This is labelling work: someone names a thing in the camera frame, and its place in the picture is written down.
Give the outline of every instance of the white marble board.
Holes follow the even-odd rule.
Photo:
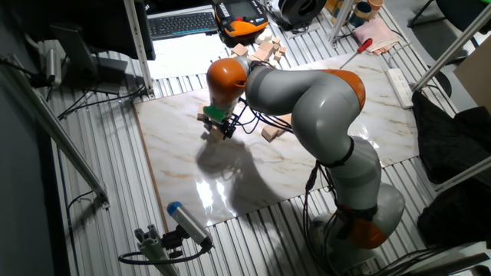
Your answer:
[[[350,56],[292,70],[336,69]],[[414,116],[400,108],[377,58],[360,54],[344,69],[358,74],[367,91],[364,109],[349,133],[369,140],[382,166],[418,155]],[[238,127],[231,140],[217,143],[196,120],[199,105],[208,103],[208,90],[203,89],[135,105],[170,231],[176,227],[165,212],[170,202],[182,202],[203,225],[213,225],[303,194],[315,164],[290,133],[265,141],[262,123],[249,135]],[[242,108],[238,105],[236,113]],[[240,121],[251,119],[246,110]],[[251,130],[253,124],[245,127]],[[318,177],[314,189],[320,187]]]

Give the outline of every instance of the screwdriver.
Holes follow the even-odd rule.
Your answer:
[[[356,57],[358,54],[361,54],[362,51],[365,51],[366,48],[370,47],[371,43],[373,40],[371,38],[368,38],[363,44],[356,50],[356,53],[353,54],[348,61],[346,61],[339,69],[343,69],[343,67],[348,64],[354,57]]]

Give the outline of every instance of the black bag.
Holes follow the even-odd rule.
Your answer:
[[[413,95],[420,158],[428,179],[441,184],[491,156],[491,116],[485,107],[453,119],[423,94]],[[428,245],[491,238],[491,169],[438,195],[417,227]]]

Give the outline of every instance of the metal grating floor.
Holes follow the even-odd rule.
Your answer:
[[[380,10],[379,15],[389,28],[401,32],[385,7]],[[327,20],[329,17],[328,12],[323,11],[323,14],[318,16],[320,29],[292,40],[286,40],[280,30],[272,26],[274,34],[282,39],[282,43],[288,49],[286,57],[280,62],[280,68],[294,67],[355,51],[358,43],[352,37],[341,39],[336,49],[330,47],[326,41],[326,34],[332,28],[330,20]],[[343,27],[341,32],[345,35],[349,30]],[[399,48],[400,45],[397,45],[390,50],[390,54]],[[141,75],[137,61],[132,61],[126,56],[108,52],[101,57],[129,61],[127,73]],[[388,67],[389,54],[379,58],[384,66]],[[426,70],[426,65],[412,45],[398,51],[392,65],[399,67],[410,83],[415,83]],[[434,80],[430,83],[440,86]],[[128,83],[122,88],[121,94],[130,93],[128,87],[133,85],[135,84]],[[153,85],[155,96],[165,97],[203,88],[206,86],[206,77],[201,74],[154,80]],[[80,91],[63,92],[54,93],[53,100],[50,102],[55,114],[61,113],[83,96],[83,92]],[[455,114],[456,108],[446,94],[434,88],[425,88],[425,92],[450,116]],[[93,95],[89,92],[85,95],[85,100],[93,103],[112,97],[115,96]],[[141,97],[134,101],[142,100],[148,100],[148,97]],[[137,250],[134,229],[155,224],[160,232],[163,232],[160,210],[131,103],[113,101],[94,105],[87,110],[73,113],[62,124],[99,179],[104,181],[110,196],[111,207],[108,210],[93,205],[97,203],[93,195],[76,202],[71,209],[80,275],[158,275],[158,271],[153,266],[130,266],[117,261],[118,255]],[[68,202],[90,191],[89,186],[64,156],[61,156],[61,166],[59,166],[54,143],[53,147],[54,158],[57,160],[55,165],[60,195],[63,195],[61,171],[66,182]],[[406,208],[396,232],[377,249],[380,255],[377,262],[380,266],[408,252],[425,248],[417,233],[416,221],[423,208],[428,206],[436,195],[417,157],[388,166],[384,169],[382,177],[383,181],[397,187],[403,193]],[[208,227],[216,248],[211,251],[211,254],[197,260],[178,264],[180,273],[182,275],[323,274],[311,260],[302,237],[303,199],[303,196],[299,196]],[[313,192],[312,199],[309,208],[311,216],[334,210],[332,197],[324,190]],[[63,196],[60,197],[60,201],[62,208],[68,204]],[[64,212],[63,216],[71,273],[76,275],[77,269]],[[187,241],[182,250],[185,255],[193,255],[197,253],[198,248],[193,242]]]

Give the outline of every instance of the keyboard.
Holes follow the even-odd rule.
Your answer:
[[[153,40],[218,31],[212,12],[164,16],[149,19],[148,22]]]

